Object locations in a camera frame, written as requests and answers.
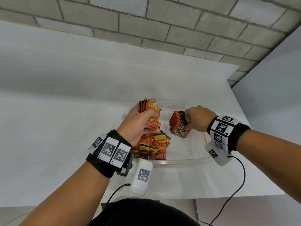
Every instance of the plastic container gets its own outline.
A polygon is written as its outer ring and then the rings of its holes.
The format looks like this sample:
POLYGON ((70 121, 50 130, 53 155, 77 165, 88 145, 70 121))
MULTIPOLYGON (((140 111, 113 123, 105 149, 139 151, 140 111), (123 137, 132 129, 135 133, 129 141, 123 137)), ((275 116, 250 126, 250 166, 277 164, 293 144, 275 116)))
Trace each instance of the plastic container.
POLYGON ((159 118, 162 123, 160 128, 171 140, 166 148, 166 160, 152 160, 154 166, 181 166, 211 162, 212 158, 205 150, 205 144, 211 141, 207 133, 191 130, 186 138, 182 138, 169 131, 169 120, 173 112, 185 111, 189 107, 158 103, 156 105, 162 109, 159 118))

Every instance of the forearm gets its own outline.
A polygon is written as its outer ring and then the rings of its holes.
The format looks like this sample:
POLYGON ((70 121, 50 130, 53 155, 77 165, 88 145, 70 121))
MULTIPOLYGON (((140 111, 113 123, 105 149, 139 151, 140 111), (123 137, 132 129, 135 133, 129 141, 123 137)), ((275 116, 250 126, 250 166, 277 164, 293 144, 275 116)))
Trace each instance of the forearm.
POLYGON ((301 146, 254 130, 240 138, 237 151, 301 203, 301 146))
POLYGON ((86 226, 92 220, 109 182, 109 178, 85 162, 20 226, 86 226))

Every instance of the right hand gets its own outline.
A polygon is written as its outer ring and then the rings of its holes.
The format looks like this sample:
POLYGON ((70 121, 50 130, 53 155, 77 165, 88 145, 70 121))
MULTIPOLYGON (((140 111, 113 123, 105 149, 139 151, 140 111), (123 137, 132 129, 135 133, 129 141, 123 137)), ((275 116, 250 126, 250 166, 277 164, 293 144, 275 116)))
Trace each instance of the right hand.
POLYGON ((185 118, 189 123, 187 130, 195 129, 199 132, 206 132, 210 122, 217 117, 216 113, 208 108, 198 105, 185 110, 185 118))

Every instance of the wristband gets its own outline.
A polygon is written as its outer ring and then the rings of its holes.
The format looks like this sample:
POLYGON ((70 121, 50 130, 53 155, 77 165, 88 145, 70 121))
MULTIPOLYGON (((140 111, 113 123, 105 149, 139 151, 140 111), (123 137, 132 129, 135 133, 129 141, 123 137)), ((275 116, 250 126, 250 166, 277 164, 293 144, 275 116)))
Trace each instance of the wristband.
POLYGON ((132 145, 116 130, 111 130, 107 135, 101 133, 95 140, 86 160, 107 178, 111 178, 114 172, 126 176, 134 156, 131 148, 132 145), (121 173, 122 167, 126 167, 126 173, 121 173))
POLYGON ((207 132, 213 145, 230 154, 231 151, 236 151, 239 138, 249 129, 251 128, 248 125, 235 118, 220 115, 210 122, 207 132))

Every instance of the left hand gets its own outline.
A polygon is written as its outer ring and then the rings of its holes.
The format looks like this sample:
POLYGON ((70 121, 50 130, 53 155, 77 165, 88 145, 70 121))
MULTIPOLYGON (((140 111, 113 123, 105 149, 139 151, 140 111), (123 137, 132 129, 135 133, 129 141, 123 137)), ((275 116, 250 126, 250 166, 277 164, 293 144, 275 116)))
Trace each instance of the left hand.
MULTIPOLYGON (((149 99, 152 103, 156 102, 155 98, 149 99)), ((116 130, 126 141, 132 146, 135 146, 141 136, 147 133, 158 133, 160 129, 145 129, 146 122, 151 117, 160 117, 160 114, 153 108, 150 108, 142 113, 139 113, 138 103, 135 105, 128 115, 124 118, 121 125, 116 130)))

